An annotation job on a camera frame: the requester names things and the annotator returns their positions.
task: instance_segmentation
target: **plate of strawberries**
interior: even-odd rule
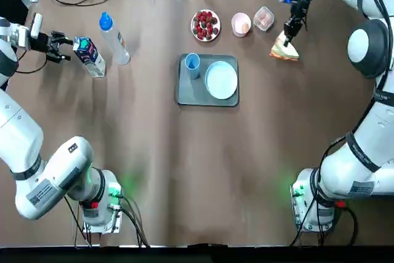
[[[190,24],[191,32],[200,41],[212,41],[220,32],[220,20],[215,12],[209,9],[199,10]]]

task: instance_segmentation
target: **blue cup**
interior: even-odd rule
[[[199,57],[198,54],[188,54],[185,59],[187,71],[190,79],[196,79],[199,76]]]

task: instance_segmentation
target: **brown table surface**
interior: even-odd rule
[[[233,36],[232,16],[245,12],[252,18],[261,6],[274,13],[273,29]],[[198,42],[190,33],[198,9],[214,10],[222,21],[213,42]],[[99,28],[103,11],[113,16],[131,49],[125,66],[110,62]],[[346,50],[352,28],[363,18],[341,0],[313,0],[308,32],[303,28],[294,40],[297,63],[268,56],[289,18],[289,6],[277,0],[109,0],[84,8],[39,0],[30,18],[33,12],[44,16],[42,31],[91,36],[108,61],[107,75],[91,78],[71,47],[62,46],[71,62],[15,75],[9,94],[42,127],[43,158],[74,135],[91,143],[94,165],[112,170],[137,200],[153,245],[290,243],[296,228],[289,184],[301,169],[318,165],[328,143],[354,126],[371,97],[373,81],[351,66]],[[175,103],[178,57],[188,52],[238,59],[236,108]],[[35,69],[43,59],[29,52],[20,69]],[[15,185],[5,165],[0,178],[0,245],[72,243],[64,202],[28,221],[15,209]],[[358,244],[394,242],[390,200],[351,205],[360,224]],[[328,243],[345,244],[351,232],[344,214]],[[121,233],[103,236],[102,244],[134,244],[134,233],[124,219]],[[315,243],[316,235],[308,239]]]

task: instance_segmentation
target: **cup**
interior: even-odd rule
[[[199,76],[199,56],[198,54],[188,54],[185,59],[186,68],[189,72],[190,79],[196,79]]]
[[[236,37],[244,37],[251,29],[252,21],[247,14],[238,12],[231,20],[231,27]]]

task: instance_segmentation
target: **white plate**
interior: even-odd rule
[[[230,98],[236,91],[238,78],[234,68],[226,62],[212,63],[205,74],[208,92],[219,100]]]
[[[214,40],[216,37],[218,37],[218,35],[220,34],[220,19],[219,19],[219,17],[217,16],[217,14],[213,11],[213,10],[210,10],[210,9],[200,9],[198,12],[212,12],[212,16],[213,17],[215,17],[216,19],[217,19],[217,23],[215,24],[215,25],[213,25],[212,27],[213,28],[218,28],[219,29],[219,32],[217,33],[217,34],[212,34],[211,36],[212,36],[212,39],[211,40],[206,40],[206,38],[204,37],[204,39],[198,39],[197,38],[197,35],[196,34],[194,34],[193,33],[193,28],[194,28],[194,21],[193,21],[193,19],[195,18],[195,16],[197,16],[197,12],[192,16],[192,18],[191,18],[191,22],[190,22],[190,30],[191,30],[191,33],[193,34],[193,36],[198,40],[198,41],[203,41],[203,42],[208,42],[208,41],[212,41],[212,40]]]

